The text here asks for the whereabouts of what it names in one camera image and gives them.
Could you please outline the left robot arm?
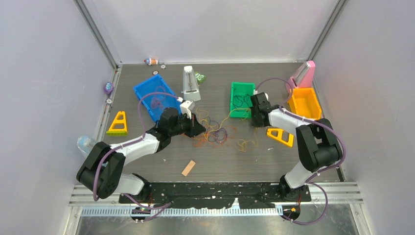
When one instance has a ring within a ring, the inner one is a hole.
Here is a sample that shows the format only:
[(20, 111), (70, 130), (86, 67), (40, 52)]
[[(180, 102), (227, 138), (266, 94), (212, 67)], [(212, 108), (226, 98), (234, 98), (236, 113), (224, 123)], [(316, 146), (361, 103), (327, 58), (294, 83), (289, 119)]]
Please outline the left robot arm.
[(127, 164), (164, 150), (174, 136), (193, 138), (206, 131), (194, 113), (179, 114), (175, 108), (166, 108), (160, 120), (144, 135), (119, 144), (97, 142), (87, 150), (87, 157), (77, 172), (76, 179), (93, 192), (96, 199), (105, 199), (114, 193), (131, 195), (137, 202), (149, 199), (149, 183), (133, 173), (123, 173)]

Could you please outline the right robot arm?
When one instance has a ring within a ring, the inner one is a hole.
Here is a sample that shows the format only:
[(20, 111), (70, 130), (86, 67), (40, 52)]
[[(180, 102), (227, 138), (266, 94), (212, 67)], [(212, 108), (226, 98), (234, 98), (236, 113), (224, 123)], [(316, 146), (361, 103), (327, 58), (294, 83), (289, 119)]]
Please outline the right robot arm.
[(278, 191), (282, 199), (292, 201), (312, 176), (342, 159), (343, 151), (329, 120), (300, 117), (271, 105), (265, 93), (252, 95), (251, 103), (252, 126), (280, 128), (297, 140), (299, 162), (280, 178)]

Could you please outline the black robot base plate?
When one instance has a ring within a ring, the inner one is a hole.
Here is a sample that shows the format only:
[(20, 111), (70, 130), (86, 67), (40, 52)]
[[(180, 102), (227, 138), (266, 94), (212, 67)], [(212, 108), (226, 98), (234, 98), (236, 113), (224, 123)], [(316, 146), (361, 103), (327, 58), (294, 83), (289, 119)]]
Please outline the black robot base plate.
[(122, 204), (134, 201), (150, 203), (155, 207), (168, 204), (173, 209), (228, 209), (234, 202), (238, 202), (242, 209), (266, 209), (272, 208), (275, 203), (311, 201), (307, 186), (283, 192), (277, 183), (272, 182), (145, 183), (137, 195), (126, 187), (115, 192), (130, 195), (119, 197)]

